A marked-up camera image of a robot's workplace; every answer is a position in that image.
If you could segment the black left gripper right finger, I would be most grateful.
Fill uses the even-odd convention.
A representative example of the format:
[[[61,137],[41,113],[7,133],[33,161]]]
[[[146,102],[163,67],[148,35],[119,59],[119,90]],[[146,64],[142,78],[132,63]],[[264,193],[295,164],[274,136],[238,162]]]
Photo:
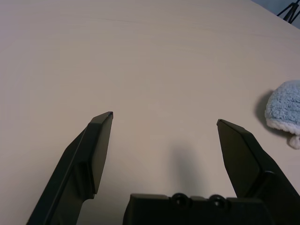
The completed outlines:
[[[277,225],[300,223],[300,196],[252,133],[217,121],[225,169],[236,196],[261,200]]]

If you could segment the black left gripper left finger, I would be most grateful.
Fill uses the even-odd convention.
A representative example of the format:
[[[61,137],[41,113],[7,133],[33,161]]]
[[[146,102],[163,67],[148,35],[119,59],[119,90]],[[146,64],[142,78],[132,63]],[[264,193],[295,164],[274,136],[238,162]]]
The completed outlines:
[[[113,113],[94,117],[67,146],[27,224],[75,225],[83,203],[98,192]]]

